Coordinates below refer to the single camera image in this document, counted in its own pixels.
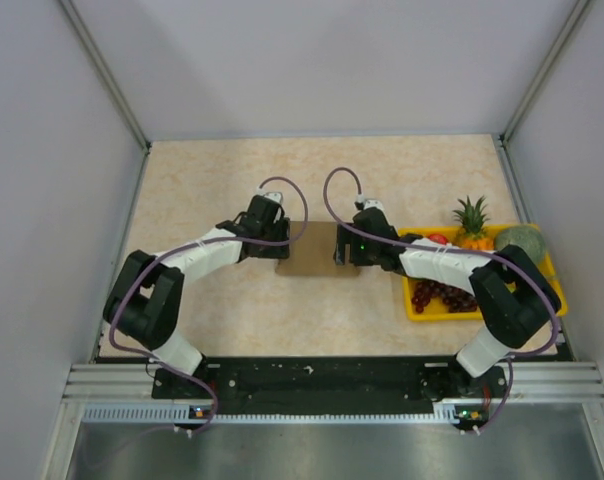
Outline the brown cardboard box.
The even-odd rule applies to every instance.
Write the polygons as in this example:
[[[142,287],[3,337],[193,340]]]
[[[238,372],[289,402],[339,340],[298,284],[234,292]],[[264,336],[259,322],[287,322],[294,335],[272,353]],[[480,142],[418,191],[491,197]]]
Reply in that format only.
[[[275,273],[283,277],[358,277],[358,267],[335,263],[337,227],[336,223],[309,221],[303,235],[289,246],[289,257],[276,264]]]

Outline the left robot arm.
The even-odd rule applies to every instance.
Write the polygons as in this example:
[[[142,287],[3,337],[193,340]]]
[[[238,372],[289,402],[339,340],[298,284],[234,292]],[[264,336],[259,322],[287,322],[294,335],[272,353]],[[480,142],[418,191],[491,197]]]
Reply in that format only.
[[[103,319],[112,323],[125,295],[137,277],[153,266],[127,302],[116,329],[137,341],[159,361],[176,369],[174,384],[187,396],[208,387],[209,374],[199,366],[204,355],[177,329],[184,287],[226,266],[247,258],[285,259],[289,255],[290,220],[279,192],[253,196],[248,210],[223,221],[174,255],[136,250],[126,258],[107,297]]]

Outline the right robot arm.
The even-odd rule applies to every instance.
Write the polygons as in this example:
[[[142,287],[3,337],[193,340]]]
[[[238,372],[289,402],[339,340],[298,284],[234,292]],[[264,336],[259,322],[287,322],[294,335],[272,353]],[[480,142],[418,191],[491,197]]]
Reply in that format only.
[[[475,298],[484,326],[455,355],[448,380],[456,393],[474,394],[489,369],[546,324],[551,325],[550,342],[555,342],[561,300],[522,248],[478,251],[438,244],[417,234],[399,236],[376,206],[361,209],[349,223],[337,223],[360,244],[356,251],[367,266],[435,281]]]

